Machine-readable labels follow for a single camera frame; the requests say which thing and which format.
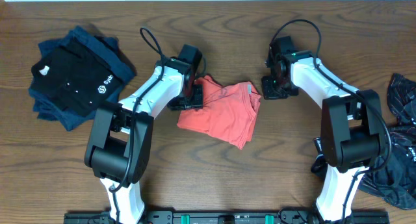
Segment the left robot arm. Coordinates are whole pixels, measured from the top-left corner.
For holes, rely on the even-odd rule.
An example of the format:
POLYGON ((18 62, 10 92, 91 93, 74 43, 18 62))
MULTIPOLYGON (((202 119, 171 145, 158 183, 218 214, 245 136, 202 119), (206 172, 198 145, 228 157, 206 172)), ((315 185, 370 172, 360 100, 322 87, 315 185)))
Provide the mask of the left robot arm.
POLYGON ((153 122, 170 110, 203 106, 202 86, 195 84, 202 52, 185 44, 177 57, 162 58, 152 76, 133 94, 97 110, 84 163, 104 185, 115 223, 138 223, 145 205, 139 180, 150 159, 153 122))

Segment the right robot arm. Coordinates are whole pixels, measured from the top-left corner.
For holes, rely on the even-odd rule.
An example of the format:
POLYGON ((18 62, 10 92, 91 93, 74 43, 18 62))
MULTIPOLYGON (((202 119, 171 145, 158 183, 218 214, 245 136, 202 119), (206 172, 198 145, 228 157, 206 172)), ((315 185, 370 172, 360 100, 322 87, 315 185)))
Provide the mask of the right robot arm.
POLYGON ((297 50, 289 36, 272 40, 265 64, 270 68, 261 79, 265 99, 286 99, 303 90, 321 109, 316 163, 326 174, 308 223, 353 223, 358 184, 388 152, 378 94, 343 82, 311 51, 297 50))

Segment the red soccer t-shirt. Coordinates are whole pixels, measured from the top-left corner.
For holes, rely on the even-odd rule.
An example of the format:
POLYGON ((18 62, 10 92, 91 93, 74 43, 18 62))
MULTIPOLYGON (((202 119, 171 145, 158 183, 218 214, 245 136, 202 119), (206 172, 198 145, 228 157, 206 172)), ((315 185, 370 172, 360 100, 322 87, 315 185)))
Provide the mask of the red soccer t-shirt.
POLYGON ((181 111, 177 126, 207 134, 243 149, 252 140, 261 95, 250 81, 222 86, 211 76, 196 79, 203 88, 203 107, 181 111))

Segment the black patterned jersey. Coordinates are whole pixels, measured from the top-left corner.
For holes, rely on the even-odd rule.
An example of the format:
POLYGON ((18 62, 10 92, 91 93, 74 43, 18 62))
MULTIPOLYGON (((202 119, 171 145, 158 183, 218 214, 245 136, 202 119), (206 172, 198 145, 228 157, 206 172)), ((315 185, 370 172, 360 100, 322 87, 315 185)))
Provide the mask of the black patterned jersey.
POLYGON ((387 105, 397 118, 389 128, 393 143, 386 168, 363 176, 358 188, 403 210, 415 209, 415 82, 392 74, 387 105))

